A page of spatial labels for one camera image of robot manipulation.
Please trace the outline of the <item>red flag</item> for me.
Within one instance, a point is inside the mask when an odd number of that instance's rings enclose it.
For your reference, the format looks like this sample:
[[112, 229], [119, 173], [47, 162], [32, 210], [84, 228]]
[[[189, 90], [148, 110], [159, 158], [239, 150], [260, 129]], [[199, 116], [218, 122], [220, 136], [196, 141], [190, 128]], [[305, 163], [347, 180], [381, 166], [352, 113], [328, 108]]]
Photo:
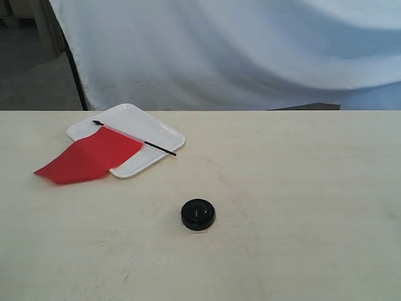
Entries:
[[175, 156], [161, 146], [113, 129], [98, 120], [99, 129], [72, 143], [56, 159], [34, 173], [55, 184], [73, 184], [104, 177], [110, 169], [121, 166], [144, 145]]

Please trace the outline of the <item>black round flag base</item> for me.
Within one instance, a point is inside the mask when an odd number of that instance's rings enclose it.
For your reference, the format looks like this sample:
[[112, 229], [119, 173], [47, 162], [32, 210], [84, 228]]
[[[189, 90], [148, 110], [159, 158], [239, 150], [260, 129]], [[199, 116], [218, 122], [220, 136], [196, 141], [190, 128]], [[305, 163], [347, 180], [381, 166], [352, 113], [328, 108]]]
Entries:
[[205, 199], [191, 199], [181, 208], [182, 224], [192, 231], [203, 231], [212, 226], [216, 219], [213, 205]]

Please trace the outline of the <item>white plastic tray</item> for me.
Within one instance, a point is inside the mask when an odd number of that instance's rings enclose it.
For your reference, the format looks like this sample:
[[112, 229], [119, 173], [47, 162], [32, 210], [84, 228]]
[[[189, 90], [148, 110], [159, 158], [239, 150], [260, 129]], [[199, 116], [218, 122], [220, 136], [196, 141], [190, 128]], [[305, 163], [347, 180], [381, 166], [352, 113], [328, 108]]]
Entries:
[[[98, 126], [93, 123], [94, 120], [172, 152], [177, 151], [185, 144], [185, 137], [182, 134], [129, 103], [109, 108], [94, 115], [94, 117], [88, 117], [71, 125], [66, 131], [68, 137], [76, 141], [94, 134], [98, 130]], [[120, 179], [129, 178], [142, 172], [165, 156], [167, 156], [167, 153], [145, 145], [121, 166], [110, 169], [110, 173]]]

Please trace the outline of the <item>white backdrop cloth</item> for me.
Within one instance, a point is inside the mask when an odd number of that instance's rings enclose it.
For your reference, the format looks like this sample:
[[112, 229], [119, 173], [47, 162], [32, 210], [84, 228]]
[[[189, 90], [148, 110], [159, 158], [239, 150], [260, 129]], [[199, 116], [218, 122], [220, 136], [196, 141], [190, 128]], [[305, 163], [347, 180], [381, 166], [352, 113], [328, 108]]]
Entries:
[[52, 1], [89, 105], [400, 108], [399, 1]]

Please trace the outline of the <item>black backdrop stand pole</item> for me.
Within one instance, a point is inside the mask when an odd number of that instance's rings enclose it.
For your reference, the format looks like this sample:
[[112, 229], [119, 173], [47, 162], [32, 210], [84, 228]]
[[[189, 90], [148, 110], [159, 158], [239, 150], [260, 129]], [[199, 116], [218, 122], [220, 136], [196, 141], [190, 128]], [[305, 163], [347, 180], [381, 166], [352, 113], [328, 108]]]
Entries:
[[83, 86], [82, 86], [82, 83], [81, 83], [81, 79], [80, 79], [80, 76], [79, 76], [79, 73], [78, 73], [78, 69], [77, 69], [73, 54], [71, 52], [70, 46], [69, 46], [69, 44], [68, 44], [68, 42], [67, 42], [67, 40], [65, 38], [65, 35], [63, 35], [63, 39], [64, 39], [64, 42], [65, 42], [65, 53], [66, 53], [66, 56], [67, 56], [67, 59], [68, 59], [68, 63], [69, 63], [70, 68], [71, 68], [71, 73], [73, 75], [73, 79], [74, 79], [76, 91], [78, 93], [78, 97], [80, 99], [81, 107], [82, 107], [83, 111], [89, 111], [88, 104], [87, 104], [86, 97], [85, 97], [85, 93], [84, 93], [84, 89], [83, 89]]

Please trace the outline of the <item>wooden furniture in background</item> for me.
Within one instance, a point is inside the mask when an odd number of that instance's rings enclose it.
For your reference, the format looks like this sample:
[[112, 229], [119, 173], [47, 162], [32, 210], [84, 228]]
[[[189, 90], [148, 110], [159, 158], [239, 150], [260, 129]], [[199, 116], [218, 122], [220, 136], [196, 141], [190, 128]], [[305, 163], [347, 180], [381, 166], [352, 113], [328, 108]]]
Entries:
[[46, 55], [57, 59], [65, 50], [65, 42], [50, 2], [1, 0], [1, 20], [8, 28], [19, 28], [25, 19], [35, 21]]

